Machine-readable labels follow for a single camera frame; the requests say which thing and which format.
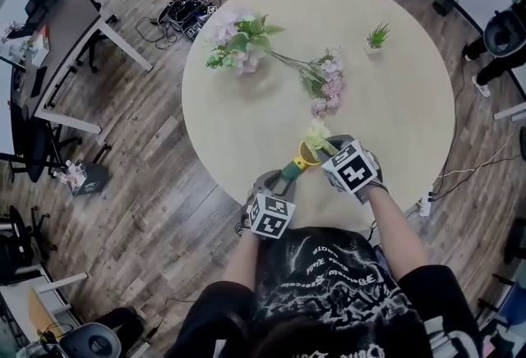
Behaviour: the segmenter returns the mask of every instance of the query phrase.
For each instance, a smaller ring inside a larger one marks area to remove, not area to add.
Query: shoe
[[[464,60],[465,60],[466,62],[471,62],[471,61],[472,61],[472,58],[470,58],[470,57],[468,56],[467,52],[468,52],[468,46],[465,45],[464,48],[462,49],[462,56],[464,57]]]
[[[471,81],[473,82],[473,84],[477,87],[477,90],[480,91],[480,93],[482,94],[482,96],[484,98],[488,98],[490,95],[491,95],[491,91],[490,89],[487,87],[487,85],[479,85],[477,83],[477,76],[472,76],[471,77]]]

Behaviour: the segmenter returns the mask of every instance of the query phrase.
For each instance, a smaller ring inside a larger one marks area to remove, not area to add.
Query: small potted plant
[[[365,51],[367,54],[378,53],[382,50],[382,46],[387,40],[389,31],[389,24],[384,25],[381,22],[371,33],[369,33],[365,45]]]

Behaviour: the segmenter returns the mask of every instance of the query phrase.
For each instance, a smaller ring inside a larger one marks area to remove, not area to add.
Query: white pot
[[[366,51],[367,54],[375,54],[375,53],[379,53],[379,52],[381,52],[382,49],[383,49],[382,47],[380,47],[380,48],[373,48],[373,47],[371,47],[371,46],[369,45],[369,42],[368,42],[368,41],[365,42],[365,45],[363,46],[363,48],[365,49],[365,51]]]

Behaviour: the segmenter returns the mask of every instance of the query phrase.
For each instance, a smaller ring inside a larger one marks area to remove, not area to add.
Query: extension cord
[[[420,199],[420,210],[418,214],[421,217],[428,217],[431,215],[431,193],[433,192],[433,186],[427,191],[427,193]]]

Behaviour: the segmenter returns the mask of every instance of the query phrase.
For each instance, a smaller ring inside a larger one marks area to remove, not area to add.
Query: round table
[[[268,57],[243,76],[205,66],[206,37],[216,21],[244,9],[285,28],[270,37],[277,53],[310,61],[340,47],[345,88],[339,111],[325,125],[377,156],[402,210],[429,191],[450,148],[454,101],[440,53],[408,12],[392,0],[228,0],[188,55],[182,108],[197,155],[230,196],[244,204],[261,174],[289,163],[312,120],[298,71],[277,59]],[[380,22],[389,23],[389,38],[381,53],[368,55],[366,37]],[[297,183],[290,227],[362,231],[371,225],[370,205],[337,192],[320,167],[308,168]]]

